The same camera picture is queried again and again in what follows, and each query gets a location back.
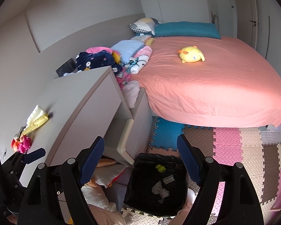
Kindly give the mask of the yellow green small trash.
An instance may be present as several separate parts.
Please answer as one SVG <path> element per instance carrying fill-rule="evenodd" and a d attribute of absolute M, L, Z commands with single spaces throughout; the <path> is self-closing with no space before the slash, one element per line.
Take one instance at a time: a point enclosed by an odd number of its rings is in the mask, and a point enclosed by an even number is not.
<path fill-rule="evenodd" d="M 156 169 L 158 170 L 158 172 L 160 172 L 160 173 L 164 173 L 164 172 L 166 171 L 166 167 L 164 167 L 164 166 L 162 166 L 162 165 L 157 165 L 155 168 L 156 168 Z"/>

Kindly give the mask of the crumpled white paper trash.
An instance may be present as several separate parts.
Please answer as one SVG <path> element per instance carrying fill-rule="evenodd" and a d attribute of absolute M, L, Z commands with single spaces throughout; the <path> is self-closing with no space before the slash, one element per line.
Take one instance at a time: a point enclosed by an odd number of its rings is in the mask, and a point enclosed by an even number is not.
<path fill-rule="evenodd" d="M 160 196 L 159 203 L 163 203 L 164 199 L 170 195 L 170 192 L 162 187 L 161 181 L 152 187 L 152 193 Z"/>

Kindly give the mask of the pink red plush toy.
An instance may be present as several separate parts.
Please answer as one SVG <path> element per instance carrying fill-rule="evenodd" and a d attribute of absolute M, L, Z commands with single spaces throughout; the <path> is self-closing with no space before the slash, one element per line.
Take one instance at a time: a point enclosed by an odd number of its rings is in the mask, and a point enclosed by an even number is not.
<path fill-rule="evenodd" d="M 26 153 L 32 145 L 31 138 L 24 135 L 20 139 L 13 139 L 11 142 L 11 147 L 14 152 Z"/>

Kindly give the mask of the yellow microfibre cloth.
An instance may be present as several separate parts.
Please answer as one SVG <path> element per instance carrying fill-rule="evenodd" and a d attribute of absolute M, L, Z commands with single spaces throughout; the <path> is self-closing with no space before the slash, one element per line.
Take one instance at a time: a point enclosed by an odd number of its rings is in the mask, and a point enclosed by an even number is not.
<path fill-rule="evenodd" d="M 22 131 L 20 137 L 23 137 L 24 135 L 28 135 L 29 133 L 33 132 L 34 130 L 45 124 L 48 120 L 49 114 L 31 114 L 28 117 L 28 125 Z"/>

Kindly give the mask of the colourful foam floor mats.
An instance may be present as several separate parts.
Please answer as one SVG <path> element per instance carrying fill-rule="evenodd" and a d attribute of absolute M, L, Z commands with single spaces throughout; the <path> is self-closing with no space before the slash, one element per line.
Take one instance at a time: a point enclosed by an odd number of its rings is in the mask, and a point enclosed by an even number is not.
<path fill-rule="evenodd" d="M 179 135 L 221 167 L 207 224 L 281 224 L 281 131 L 197 127 L 159 118 L 150 148 L 172 150 L 182 160 Z"/>

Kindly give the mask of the beige desk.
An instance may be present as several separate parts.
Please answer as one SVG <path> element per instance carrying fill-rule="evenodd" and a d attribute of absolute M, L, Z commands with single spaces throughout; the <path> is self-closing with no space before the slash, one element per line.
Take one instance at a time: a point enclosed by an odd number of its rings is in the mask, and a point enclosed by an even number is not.
<path fill-rule="evenodd" d="M 48 122 L 32 134 L 30 151 L 43 148 L 44 157 L 28 164 L 20 177 L 27 186 L 39 163 L 59 165 L 104 137 L 113 119 L 132 114 L 111 67 L 100 67 L 50 81 L 35 105 L 51 112 Z"/>

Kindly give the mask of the white bedside drawer unit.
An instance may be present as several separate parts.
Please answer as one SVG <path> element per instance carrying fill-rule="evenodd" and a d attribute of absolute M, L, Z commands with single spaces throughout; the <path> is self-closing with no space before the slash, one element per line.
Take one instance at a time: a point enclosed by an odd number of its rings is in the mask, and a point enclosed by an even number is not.
<path fill-rule="evenodd" d="M 135 158 L 146 151 L 153 126 L 153 117 L 144 88 L 140 89 L 132 118 L 115 117 L 104 136 L 104 156 L 128 167 Z"/>

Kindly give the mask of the bed with pink sheet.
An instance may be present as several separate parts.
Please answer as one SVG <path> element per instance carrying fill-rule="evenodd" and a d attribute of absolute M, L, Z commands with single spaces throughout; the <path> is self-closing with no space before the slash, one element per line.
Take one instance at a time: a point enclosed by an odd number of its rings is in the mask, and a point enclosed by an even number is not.
<path fill-rule="evenodd" d="M 205 61 L 182 63 L 178 51 L 196 46 Z M 281 77 L 239 39 L 159 37 L 136 75 L 151 110 L 188 125 L 220 128 L 281 126 Z"/>

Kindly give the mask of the pale pink fluffy blanket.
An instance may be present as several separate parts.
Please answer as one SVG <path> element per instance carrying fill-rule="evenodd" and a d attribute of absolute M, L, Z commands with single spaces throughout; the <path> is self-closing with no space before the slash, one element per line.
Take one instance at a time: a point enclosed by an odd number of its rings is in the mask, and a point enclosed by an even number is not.
<path fill-rule="evenodd" d="M 129 81 L 122 89 L 122 94 L 129 109 L 135 107 L 140 92 L 140 83 L 137 80 Z"/>

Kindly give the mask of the navy patterned blanket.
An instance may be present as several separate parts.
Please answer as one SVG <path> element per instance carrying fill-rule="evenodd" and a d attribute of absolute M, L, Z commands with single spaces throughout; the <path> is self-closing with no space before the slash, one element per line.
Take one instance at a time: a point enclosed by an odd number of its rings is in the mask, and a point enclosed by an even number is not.
<path fill-rule="evenodd" d="M 80 52 L 76 56 L 75 63 L 78 71 L 111 66 L 116 76 L 122 72 L 122 66 L 117 64 L 113 56 L 105 50 L 98 53 Z"/>

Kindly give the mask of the yellow chick plush toy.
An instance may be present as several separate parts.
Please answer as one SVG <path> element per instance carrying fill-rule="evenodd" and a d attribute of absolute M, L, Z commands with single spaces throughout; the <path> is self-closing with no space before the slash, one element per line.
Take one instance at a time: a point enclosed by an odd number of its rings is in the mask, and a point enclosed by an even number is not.
<path fill-rule="evenodd" d="M 205 61 L 203 53 L 196 46 L 184 47 L 178 51 L 179 58 L 182 63 L 194 63 L 198 61 Z"/>

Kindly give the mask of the pink white folded blanket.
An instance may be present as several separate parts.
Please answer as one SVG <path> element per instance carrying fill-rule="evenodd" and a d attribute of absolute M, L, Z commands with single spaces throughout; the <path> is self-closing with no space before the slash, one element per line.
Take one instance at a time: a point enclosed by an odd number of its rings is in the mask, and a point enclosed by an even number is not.
<path fill-rule="evenodd" d="M 131 57 L 129 62 L 125 65 L 127 73 L 138 74 L 148 63 L 152 55 L 152 48 L 145 46 L 134 57 Z"/>

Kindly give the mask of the light blue knitted blanket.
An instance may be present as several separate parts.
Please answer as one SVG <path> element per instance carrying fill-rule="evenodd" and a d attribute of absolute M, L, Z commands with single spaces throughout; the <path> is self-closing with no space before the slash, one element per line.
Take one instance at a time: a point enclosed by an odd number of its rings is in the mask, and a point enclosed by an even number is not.
<path fill-rule="evenodd" d="M 130 58 L 133 57 L 145 44 L 136 40 L 122 40 L 111 47 L 121 54 L 121 62 L 128 63 Z"/>

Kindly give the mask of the teal long pillow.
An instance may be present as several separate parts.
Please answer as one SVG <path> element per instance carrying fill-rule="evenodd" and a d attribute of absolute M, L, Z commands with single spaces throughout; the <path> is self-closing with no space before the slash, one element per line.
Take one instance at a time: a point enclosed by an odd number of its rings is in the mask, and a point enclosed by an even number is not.
<path fill-rule="evenodd" d="M 206 37 L 221 39 L 216 27 L 212 23 L 202 22 L 168 22 L 155 27 L 154 37 Z"/>

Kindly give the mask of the grey patterned pillow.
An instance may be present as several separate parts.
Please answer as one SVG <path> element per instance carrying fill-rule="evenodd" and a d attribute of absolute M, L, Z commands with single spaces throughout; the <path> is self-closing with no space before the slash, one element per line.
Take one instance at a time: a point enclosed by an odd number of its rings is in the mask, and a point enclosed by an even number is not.
<path fill-rule="evenodd" d="M 128 26 L 136 34 L 155 35 L 155 27 L 159 24 L 160 22 L 158 20 L 150 17 L 145 17 L 129 24 Z"/>

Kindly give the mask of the black wall socket panel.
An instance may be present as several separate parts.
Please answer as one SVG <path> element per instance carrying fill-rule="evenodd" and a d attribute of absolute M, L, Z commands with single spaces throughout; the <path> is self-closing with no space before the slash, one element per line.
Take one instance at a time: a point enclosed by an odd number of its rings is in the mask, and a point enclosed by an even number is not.
<path fill-rule="evenodd" d="M 63 77 L 64 74 L 72 73 L 75 70 L 76 70 L 76 63 L 72 58 L 70 58 L 56 70 L 56 73 L 59 77 Z"/>

